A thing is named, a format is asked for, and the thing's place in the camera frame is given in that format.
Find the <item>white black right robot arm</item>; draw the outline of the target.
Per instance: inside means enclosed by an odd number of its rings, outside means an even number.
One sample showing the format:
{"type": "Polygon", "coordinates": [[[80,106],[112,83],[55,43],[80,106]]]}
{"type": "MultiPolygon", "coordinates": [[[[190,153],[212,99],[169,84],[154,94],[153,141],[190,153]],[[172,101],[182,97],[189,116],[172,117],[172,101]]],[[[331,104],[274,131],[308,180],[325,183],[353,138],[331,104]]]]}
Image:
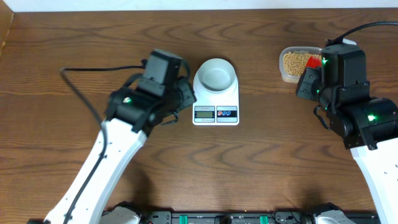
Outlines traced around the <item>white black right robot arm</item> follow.
{"type": "Polygon", "coordinates": [[[313,112],[325,112],[322,126],[351,151],[380,222],[397,223],[397,105],[371,97],[365,53],[350,44],[323,48],[321,65],[305,69],[296,95],[318,103],[313,112]]]}

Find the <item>orange measuring scoop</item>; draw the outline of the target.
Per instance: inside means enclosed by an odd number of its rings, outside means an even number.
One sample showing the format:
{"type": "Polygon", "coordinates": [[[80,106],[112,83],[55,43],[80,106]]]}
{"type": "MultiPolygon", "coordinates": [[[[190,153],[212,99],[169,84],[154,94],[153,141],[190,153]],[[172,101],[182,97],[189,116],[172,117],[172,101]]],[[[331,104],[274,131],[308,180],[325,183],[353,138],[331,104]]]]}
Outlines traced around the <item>orange measuring scoop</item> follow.
{"type": "Polygon", "coordinates": [[[322,66],[322,58],[320,55],[310,56],[306,63],[306,68],[318,68],[322,66]]]}

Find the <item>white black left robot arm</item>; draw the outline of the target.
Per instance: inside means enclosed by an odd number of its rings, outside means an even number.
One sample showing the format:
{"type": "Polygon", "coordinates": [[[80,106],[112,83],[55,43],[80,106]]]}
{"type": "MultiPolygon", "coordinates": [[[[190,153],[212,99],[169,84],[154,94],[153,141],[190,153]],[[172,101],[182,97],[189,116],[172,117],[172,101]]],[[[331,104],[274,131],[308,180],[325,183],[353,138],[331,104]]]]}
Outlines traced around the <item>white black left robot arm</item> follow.
{"type": "Polygon", "coordinates": [[[164,118],[177,116],[195,102],[187,77],[171,80],[132,75],[111,93],[105,120],[66,77],[67,85],[91,110],[100,125],[95,144],[61,201],[43,219],[29,223],[99,223],[121,174],[164,118]]]}

